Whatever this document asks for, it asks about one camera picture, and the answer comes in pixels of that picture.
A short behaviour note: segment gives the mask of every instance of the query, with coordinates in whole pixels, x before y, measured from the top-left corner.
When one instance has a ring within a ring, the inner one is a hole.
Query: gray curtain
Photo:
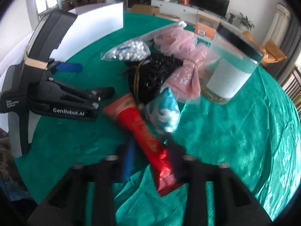
[[[294,13],[291,14],[290,24],[280,49],[287,58],[279,63],[269,64],[267,72],[282,85],[292,72],[301,52],[301,26]]]

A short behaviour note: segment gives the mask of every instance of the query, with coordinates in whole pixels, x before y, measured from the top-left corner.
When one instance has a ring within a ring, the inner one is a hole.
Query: beige rubber band
[[[36,59],[28,58],[26,51],[24,52],[24,64],[26,64],[27,66],[35,67],[38,69],[44,69],[44,70],[47,70],[47,65],[48,65],[48,63]]]

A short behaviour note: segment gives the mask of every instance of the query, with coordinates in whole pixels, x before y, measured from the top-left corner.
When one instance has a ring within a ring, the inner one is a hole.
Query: bag of white beads
[[[101,60],[141,61],[150,56],[150,54],[151,52],[145,42],[139,38],[134,38],[112,48],[105,55],[101,56]]]

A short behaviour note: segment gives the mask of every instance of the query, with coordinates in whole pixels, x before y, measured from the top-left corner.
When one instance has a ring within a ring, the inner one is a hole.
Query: green tablecloth
[[[127,76],[119,75],[126,69],[124,63],[101,61],[101,52],[170,23],[126,13],[123,29],[69,60],[83,65],[81,73],[57,73],[55,78],[82,89],[113,86],[114,97],[102,102],[102,107],[128,93],[129,87]],[[188,154],[203,162],[228,162],[274,219],[300,181],[300,134],[294,104],[258,67],[228,104],[214,104],[202,97],[199,105],[185,105],[174,137]],[[31,151],[15,161],[28,190],[40,203],[72,164],[98,162],[125,140],[125,133],[101,110],[96,122],[41,117]],[[118,225],[181,225],[186,185],[160,198],[141,151],[136,155],[136,169],[130,180],[114,187]],[[209,217],[212,223],[212,200]]]

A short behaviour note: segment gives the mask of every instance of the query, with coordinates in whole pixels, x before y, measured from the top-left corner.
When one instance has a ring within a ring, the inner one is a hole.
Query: window
[[[36,0],[38,13],[42,13],[58,4],[58,0]]]

